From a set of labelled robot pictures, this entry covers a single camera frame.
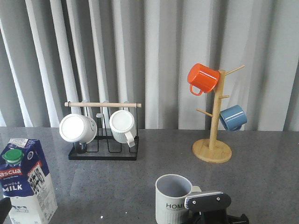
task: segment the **orange mug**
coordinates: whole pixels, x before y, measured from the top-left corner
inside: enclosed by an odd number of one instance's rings
[[[220,73],[202,64],[195,64],[189,74],[188,83],[190,83],[190,92],[200,96],[203,92],[210,92],[219,80]],[[193,92],[193,86],[200,89],[199,93]]]

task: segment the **curtain fold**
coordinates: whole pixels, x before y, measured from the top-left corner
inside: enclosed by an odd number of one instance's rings
[[[195,63],[226,77],[242,130],[299,131],[296,0],[0,1],[0,126],[50,126],[64,102],[138,102],[139,128],[210,127],[214,93],[192,95]],[[88,108],[95,118],[99,108]],[[78,107],[72,113],[82,113]]]

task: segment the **gray countertop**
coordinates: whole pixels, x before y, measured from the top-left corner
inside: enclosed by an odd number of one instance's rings
[[[251,224],[299,223],[298,132],[219,131],[233,153],[222,164],[192,153],[209,131],[141,129],[139,136],[136,161],[70,161],[72,144],[58,128],[0,127],[0,147],[10,138],[41,141],[58,203],[50,224],[155,224],[155,181],[164,174],[227,193],[228,214],[245,213]]]

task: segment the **black metal rack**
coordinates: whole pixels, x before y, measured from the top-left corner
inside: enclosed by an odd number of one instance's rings
[[[67,106],[71,107],[72,103],[68,102]],[[88,103],[81,103],[82,107],[86,108],[89,106]],[[117,142],[111,132],[110,128],[107,128],[106,123],[109,123],[110,120],[110,106],[109,103],[102,103],[107,106],[98,106],[100,108],[100,113],[96,115],[97,117],[97,126],[98,131],[97,135],[86,145],[85,152],[77,152],[75,148],[75,144],[68,155],[69,160],[118,160],[118,161],[135,161],[137,160],[138,154],[138,145],[139,145],[139,136],[138,136],[138,116],[137,116],[137,104],[130,104],[129,102],[125,102],[120,105],[135,105],[135,106],[124,106],[123,110],[130,111],[130,108],[133,107],[135,110],[133,111],[133,116],[136,124],[136,136],[135,146],[129,147],[127,144],[122,144]]]

